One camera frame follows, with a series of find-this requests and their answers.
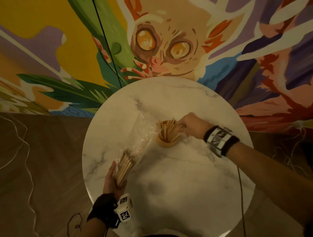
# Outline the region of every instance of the white marble tabletop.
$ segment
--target white marble tabletop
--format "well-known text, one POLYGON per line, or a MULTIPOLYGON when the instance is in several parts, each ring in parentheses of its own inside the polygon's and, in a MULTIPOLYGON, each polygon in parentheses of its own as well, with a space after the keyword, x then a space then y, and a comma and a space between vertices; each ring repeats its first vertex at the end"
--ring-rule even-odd
MULTIPOLYGON (((83 175, 94 202, 102 194, 105 175, 118 156, 140 112, 160 120, 180 119, 189 112, 233 130, 252 147, 249 133, 236 111, 218 94, 194 81, 177 77, 148 78, 114 93, 92 119, 83 148, 83 175)), ((254 183, 243 173, 244 211, 254 183)), ((237 167, 218 158, 206 144, 184 138, 172 148, 156 144, 128 178, 126 192, 135 217, 115 230, 130 236, 136 227, 147 234, 169 228, 188 237, 219 237, 241 220, 241 193, 237 167)))

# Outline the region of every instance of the creature ear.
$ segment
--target creature ear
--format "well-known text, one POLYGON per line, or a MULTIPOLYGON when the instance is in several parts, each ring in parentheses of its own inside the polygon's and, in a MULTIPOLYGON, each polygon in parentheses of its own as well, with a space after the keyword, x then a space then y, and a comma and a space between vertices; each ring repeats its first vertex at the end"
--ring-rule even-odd
POLYGON ((232 19, 223 20, 218 24, 212 24, 212 30, 209 31, 208 40, 201 46, 205 52, 209 53, 233 36, 242 22, 243 16, 244 14, 241 14, 232 19))
POLYGON ((138 18, 148 14, 142 13, 142 6, 140 0, 124 0, 125 5, 133 16, 134 21, 138 18))

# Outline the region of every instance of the big orange eye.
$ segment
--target big orange eye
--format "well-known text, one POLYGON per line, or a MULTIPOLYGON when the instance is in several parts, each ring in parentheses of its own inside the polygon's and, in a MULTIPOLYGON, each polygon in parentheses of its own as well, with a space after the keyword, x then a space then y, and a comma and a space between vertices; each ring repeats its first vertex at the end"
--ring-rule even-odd
POLYGON ((136 34, 137 43, 143 50, 149 51, 156 46, 155 40, 147 30, 138 31, 136 34))
POLYGON ((172 46, 170 53, 173 58, 185 57, 190 51, 190 45, 187 42, 179 42, 172 46))

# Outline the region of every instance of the wooden floor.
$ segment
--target wooden floor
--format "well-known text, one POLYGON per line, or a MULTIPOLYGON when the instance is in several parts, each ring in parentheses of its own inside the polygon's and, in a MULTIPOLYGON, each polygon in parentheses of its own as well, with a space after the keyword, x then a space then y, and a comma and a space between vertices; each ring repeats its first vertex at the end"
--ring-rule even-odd
MULTIPOLYGON (((81 166, 83 142, 91 119, 11 115, 28 128, 25 140, 30 145, 27 166, 35 184, 30 200, 37 213, 35 229, 40 237, 67 236, 67 222, 70 217, 80 212, 85 222, 92 206, 84 185, 81 166)), ((10 118, 4 113, 0 113, 0 116, 10 118)), ((15 123, 22 137, 25 128, 15 123)), ((272 134, 250 135, 254 147, 271 157, 274 155, 274 146, 281 146, 279 142, 284 139, 280 135, 272 134)), ((1 167, 14 156, 22 144, 16 137, 13 124, 3 118, 0 118, 0 141, 1 167)), ((294 142, 290 139, 283 141, 283 144, 290 148, 294 142)), ((16 159, 0 170, 0 236, 35 236, 32 232, 34 214, 27 205, 31 190, 31 181, 24 166, 27 151, 28 146, 24 144, 16 159)), ((275 159, 283 162, 284 156, 279 151, 275 159)), ((299 147, 295 150, 293 161, 313 177, 299 147)), ((79 222, 79 216, 70 222, 71 237, 77 236, 79 229, 75 229, 75 225, 79 222)), ((302 236, 301 226, 275 206, 258 188, 246 212, 245 224, 248 237, 302 236)), ((243 236, 242 222, 229 236, 243 236)))

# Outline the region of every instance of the bundle of wooden sticks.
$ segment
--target bundle of wooden sticks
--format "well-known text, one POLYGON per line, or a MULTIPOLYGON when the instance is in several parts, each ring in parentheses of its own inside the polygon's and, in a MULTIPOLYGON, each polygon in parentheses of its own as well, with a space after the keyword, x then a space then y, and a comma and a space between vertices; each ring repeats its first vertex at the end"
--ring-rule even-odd
POLYGON ((179 127, 177 126, 177 121, 174 118, 163 122, 159 121, 157 125, 161 130, 158 137, 166 143, 172 143, 180 136, 180 133, 177 132, 179 127))
POLYGON ((134 156, 130 155, 130 152, 131 151, 129 149, 126 149, 123 152, 120 161, 118 162, 117 172, 115 172, 114 175, 117 186, 123 185, 124 181, 126 180, 127 174, 134 167, 134 156))

